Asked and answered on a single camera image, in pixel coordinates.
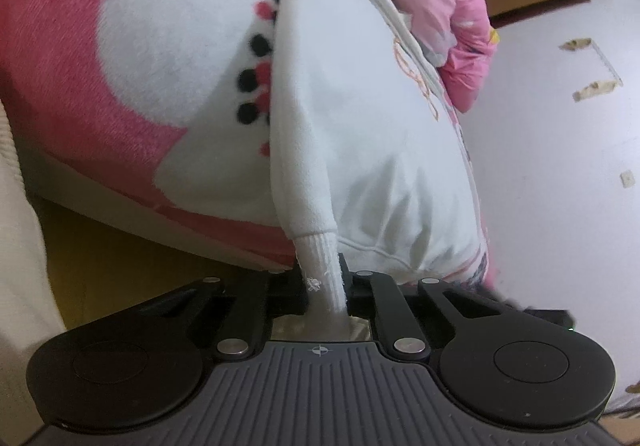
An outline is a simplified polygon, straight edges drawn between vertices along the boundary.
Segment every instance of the beige fabric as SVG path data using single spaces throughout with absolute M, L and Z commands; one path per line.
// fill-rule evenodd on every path
M 18 445 L 42 422 L 25 371 L 37 347 L 64 331 L 46 272 L 40 225 L 24 196 L 0 108 L 0 440 Z

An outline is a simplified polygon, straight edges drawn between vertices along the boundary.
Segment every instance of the light switch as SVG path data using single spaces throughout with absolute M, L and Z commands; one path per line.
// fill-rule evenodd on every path
M 631 170 L 624 171 L 620 174 L 620 179 L 622 179 L 622 186 L 625 188 L 631 188 L 636 184 L 636 178 L 634 177 L 634 173 Z

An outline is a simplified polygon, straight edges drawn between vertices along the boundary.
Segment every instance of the silver screw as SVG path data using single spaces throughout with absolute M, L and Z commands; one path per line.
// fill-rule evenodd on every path
M 249 344 L 240 338 L 227 338 L 218 342 L 218 352 L 229 356 L 238 356 L 249 350 Z
M 418 338 L 400 338 L 394 343 L 394 349 L 404 354 L 418 354 L 424 350 L 427 345 Z

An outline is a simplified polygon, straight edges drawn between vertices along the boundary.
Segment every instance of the black object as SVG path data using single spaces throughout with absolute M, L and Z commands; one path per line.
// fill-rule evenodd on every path
M 274 317 L 306 311 L 298 268 L 204 279 L 44 344 L 27 381 L 46 426 L 28 444 L 617 444 L 594 423 L 614 369 L 590 339 L 341 263 L 375 341 L 269 341 Z

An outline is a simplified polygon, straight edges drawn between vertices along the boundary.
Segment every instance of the red dot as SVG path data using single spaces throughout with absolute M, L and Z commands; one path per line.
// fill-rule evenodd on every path
M 271 93 L 269 91 L 263 92 L 254 100 L 254 103 L 260 112 L 269 112 L 269 109 L 271 108 Z
M 262 20 L 273 19 L 273 8 L 267 1 L 260 1 L 255 5 L 255 14 Z
M 262 62 L 256 65 L 255 77 L 260 85 L 271 86 L 271 62 Z

